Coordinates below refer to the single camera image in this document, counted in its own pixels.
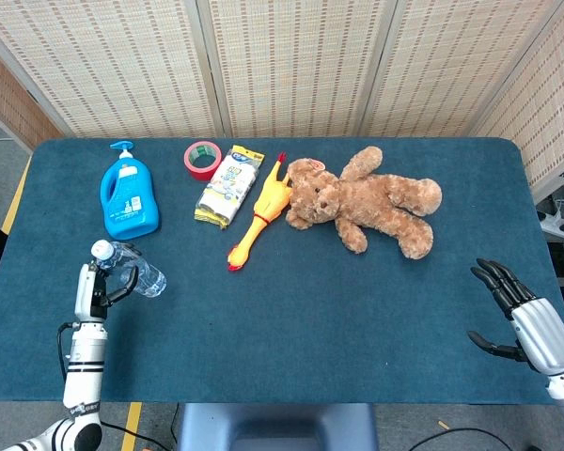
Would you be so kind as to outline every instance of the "bottle cap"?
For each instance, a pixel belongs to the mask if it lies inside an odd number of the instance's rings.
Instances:
[[[133,142],[132,141],[117,141],[116,143],[113,143],[110,148],[116,148],[117,150],[121,150],[121,153],[119,154],[119,158],[132,158],[133,155],[132,153],[130,153],[130,148],[133,148]]]
[[[115,248],[107,240],[98,240],[92,246],[91,252],[98,260],[108,260],[115,253]]]

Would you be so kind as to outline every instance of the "tape roll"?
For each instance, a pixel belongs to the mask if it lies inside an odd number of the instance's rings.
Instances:
[[[194,162],[198,157],[210,155],[215,160],[209,166],[196,167]],[[200,181],[209,181],[217,166],[222,162],[222,151],[219,147],[210,141],[197,141],[186,149],[184,152],[184,165],[192,177]]]

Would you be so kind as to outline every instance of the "teddy bear ear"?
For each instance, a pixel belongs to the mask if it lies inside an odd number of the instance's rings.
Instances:
[[[288,173],[291,180],[297,180],[307,175],[316,175],[326,168],[324,163],[312,158],[301,158],[289,164]]]

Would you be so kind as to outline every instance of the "blue chair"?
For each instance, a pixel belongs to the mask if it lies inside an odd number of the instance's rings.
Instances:
[[[378,451],[371,404],[186,404],[178,451]]]

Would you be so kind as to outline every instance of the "woven panel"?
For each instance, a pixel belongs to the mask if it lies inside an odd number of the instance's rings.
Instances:
[[[350,133],[384,4],[211,0],[233,134]]]
[[[407,0],[366,134],[461,134],[553,3]]]
[[[39,143],[62,133],[43,114],[25,89],[0,61],[0,121],[33,150]]]
[[[514,141],[531,187],[564,161],[564,13],[539,41],[477,133]]]
[[[0,38],[78,136],[214,135],[182,2],[0,1]]]

